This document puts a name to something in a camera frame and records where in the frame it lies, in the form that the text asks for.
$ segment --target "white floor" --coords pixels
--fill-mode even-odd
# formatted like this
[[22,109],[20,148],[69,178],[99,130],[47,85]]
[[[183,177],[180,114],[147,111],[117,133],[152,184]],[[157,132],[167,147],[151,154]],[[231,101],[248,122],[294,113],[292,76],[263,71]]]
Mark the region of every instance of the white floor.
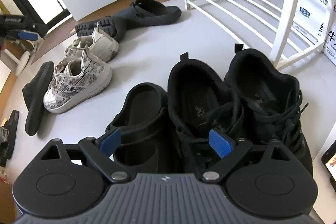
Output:
[[[267,30],[264,25],[244,11],[233,8],[231,4],[224,1],[218,3],[243,18],[270,41],[274,39],[275,34],[272,31]],[[230,61],[235,55],[235,41],[200,12],[184,11],[183,0],[172,0],[165,4],[177,5],[183,10],[179,21],[169,26],[128,31],[120,43],[117,57],[109,63],[113,68],[113,77],[107,88],[99,95],[66,113],[55,115],[45,111],[40,130],[33,137],[25,132],[28,111],[21,89],[34,77],[42,63],[53,61],[57,64],[62,59],[64,49],[76,38],[76,35],[56,46],[34,64],[27,65],[17,78],[2,117],[8,118],[13,109],[20,111],[14,154],[7,162],[7,172],[12,182],[50,139],[61,138],[64,143],[77,143],[87,136],[102,135],[105,127],[121,110],[128,91],[136,84],[146,81],[153,82],[167,90],[170,70],[184,52],[188,51],[190,58],[208,63],[222,79],[224,78]],[[246,6],[277,27],[276,20],[262,11],[253,9],[250,5]],[[270,48],[251,31],[217,8],[209,7],[209,5],[205,7],[248,45],[266,54],[270,52]],[[302,106],[309,102],[309,106],[301,116],[301,122],[314,158],[336,120],[336,96],[333,94],[336,84],[336,67],[321,53],[313,54],[286,68],[283,72],[299,79],[303,93]]]

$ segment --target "sneaker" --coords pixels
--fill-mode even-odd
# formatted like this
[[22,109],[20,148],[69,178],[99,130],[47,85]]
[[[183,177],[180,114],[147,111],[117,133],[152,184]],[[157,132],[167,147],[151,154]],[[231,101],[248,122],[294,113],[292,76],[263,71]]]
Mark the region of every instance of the sneaker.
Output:
[[28,115],[25,130],[29,136],[34,136],[38,131],[44,111],[43,95],[53,79],[54,63],[45,62],[34,78],[22,89]]
[[108,33],[110,37],[113,37],[119,42],[127,31],[126,20],[115,16],[106,16],[104,18],[79,23],[76,25],[76,33],[78,37],[88,36],[93,34],[93,30],[97,23],[101,26],[104,32]]
[[244,128],[254,144],[282,141],[312,174],[312,160],[301,130],[299,81],[278,72],[260,51],[236,45],[224,83],[245,108]]
[[6,167],[7,160],[10,160],[13,155],[19,114],[19,111],[13,110],[9,120],[0,127],[0,166],[2,167]]
[[127,94],[121,112],[107,126],[96,145],[107,155],[103,141],[117,128],[121,145],[113,153],[114,162],[127,172],[178,173],[179,157],[174,149],[173,125],[168,116],[167,93],[158,85],[141,83]]
[[135,0],[130,7],[123,9],[113,16],[117,16],[127,20],[127,30],[169,25],[176,22],[182,12],[177,6],[164,6],[156,0]]
[[112,68],[89,52],[82,57],[64,58],[54,69],[54,78],[44,95],[44,107],[51,113],[63,113],[103,91],[112,78]]
[[185,173],[200,177],[219,161],[209,144],[212,129],[232,139],[245,136],[241,131],[244,111],[238,96],[212,68],[189,59],[187,52],[169,75],[168,111],[179,137]]
[[97,23],[92,35],[77,38],[64,51],[64,57],[81,57],[85,46],[88,46],[91,54],[104,62],[109,62],[118,52],[119,44]]

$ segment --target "smartphone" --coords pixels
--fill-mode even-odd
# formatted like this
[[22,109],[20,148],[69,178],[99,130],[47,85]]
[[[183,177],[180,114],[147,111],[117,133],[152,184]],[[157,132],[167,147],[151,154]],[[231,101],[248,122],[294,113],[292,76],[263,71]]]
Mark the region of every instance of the smartphone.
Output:
[[336,141],[321,157],[321,161],[331,175],[330,183],[336,191]]

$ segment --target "patterned white sneaker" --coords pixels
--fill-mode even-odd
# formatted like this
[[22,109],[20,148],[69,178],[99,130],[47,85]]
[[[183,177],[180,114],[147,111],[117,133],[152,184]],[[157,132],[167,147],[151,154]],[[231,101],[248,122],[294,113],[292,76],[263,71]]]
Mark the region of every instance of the patterned white sneaker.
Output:
[[92,35],[77,38],[64,51],[64,57],[81,57],[85,46],[90,53],[104,62],[109,62],[117,55],[119,44],[114,38],[105,33],[97,23]]
[[44,107],[51,113],[63,113],[95,96],[109,84],[112,68],[89,52],[86,45],[82,57],[66,57],[55,66],[54,78],[43,97]]

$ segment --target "gray gripper base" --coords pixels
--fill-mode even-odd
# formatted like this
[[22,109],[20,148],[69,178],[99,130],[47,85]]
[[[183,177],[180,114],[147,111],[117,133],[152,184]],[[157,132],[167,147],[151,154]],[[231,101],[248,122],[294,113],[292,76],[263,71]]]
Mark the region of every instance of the gray gripper base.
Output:
[[95,207],[66,219],[23,215],[16,224],[316,224],[301,215],[286,220],[251,216],[234,206],[218,185],[199,182],[193,174],[138,174],[115,184]]

